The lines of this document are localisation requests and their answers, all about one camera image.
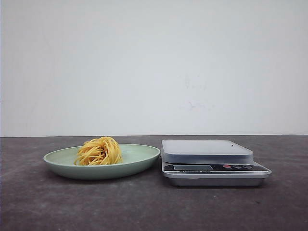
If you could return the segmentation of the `yellow vermicelli noodle bundle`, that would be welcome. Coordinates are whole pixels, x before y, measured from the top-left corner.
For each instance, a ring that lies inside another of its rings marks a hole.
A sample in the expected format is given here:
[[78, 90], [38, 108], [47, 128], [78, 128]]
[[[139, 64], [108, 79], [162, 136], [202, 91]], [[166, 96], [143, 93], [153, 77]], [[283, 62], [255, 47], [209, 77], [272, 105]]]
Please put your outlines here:
[[123, 162], [119, 144], [112, 137], [86, 141], [77, 152], [76, 166], [112, 165]]

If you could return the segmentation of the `pale green round plate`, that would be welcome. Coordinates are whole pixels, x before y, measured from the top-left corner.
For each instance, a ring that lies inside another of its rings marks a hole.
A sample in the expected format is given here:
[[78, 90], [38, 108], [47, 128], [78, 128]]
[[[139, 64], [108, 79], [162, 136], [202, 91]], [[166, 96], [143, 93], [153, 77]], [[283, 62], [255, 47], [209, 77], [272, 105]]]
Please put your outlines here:
[[43, 160], [55, 174], [77, 180], [105, 180], [130, 176], [150, 168], [160, 149], [141, 144], [120, 144], [123, 162], [112, 165], [74, 165], [79, 147], [60, 149], [46, 154]]

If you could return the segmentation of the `silver digital kitchen scale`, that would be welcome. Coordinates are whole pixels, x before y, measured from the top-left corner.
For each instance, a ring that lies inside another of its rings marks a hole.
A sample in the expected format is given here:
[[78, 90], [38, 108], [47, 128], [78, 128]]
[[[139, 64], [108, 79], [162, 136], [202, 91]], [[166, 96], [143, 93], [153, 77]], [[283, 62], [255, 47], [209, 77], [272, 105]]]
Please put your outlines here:
[[229, 140], [163, 140], [162, 173], [177, 186], [259, 186], [271, 170]]

